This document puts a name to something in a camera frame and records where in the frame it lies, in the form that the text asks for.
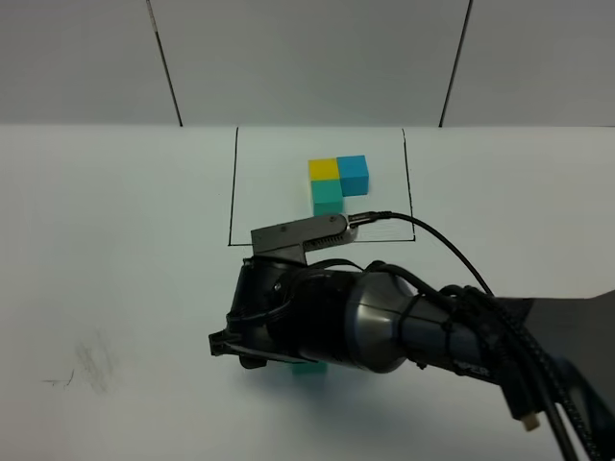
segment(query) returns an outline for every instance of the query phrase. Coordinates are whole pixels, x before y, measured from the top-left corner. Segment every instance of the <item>black rectangle outline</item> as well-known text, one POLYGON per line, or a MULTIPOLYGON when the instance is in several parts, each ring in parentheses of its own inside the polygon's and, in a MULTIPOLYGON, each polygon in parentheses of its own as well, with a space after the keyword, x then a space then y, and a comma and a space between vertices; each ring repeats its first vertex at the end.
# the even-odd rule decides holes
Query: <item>black rectangle outline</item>
MULTIPOLYGON (((410 191, 410 169, 407 166, 407 146, 406 146, 406 131, 402 129, 402 137, 404 139, 404 164, 406 166, 406 184, 407 197, 410 206, 410 216, 414 217, 412 208, 412 192, 410 191)), ((234 214, 234 187, 237 175, 237 145, 239 143, 239 127, 234 132, 234 162, 233 162, 233 191, 231 192, 231 218, 229 220, 229 247, 251 247, 251 243, 232 243, 233 238, 233 214, 234 214)), ((360 240, 353 243, 400 243, 400 242, 416 242, 416 229, 412 223, 412 238, 408 239, 389 239, 389 240, 360 240)))

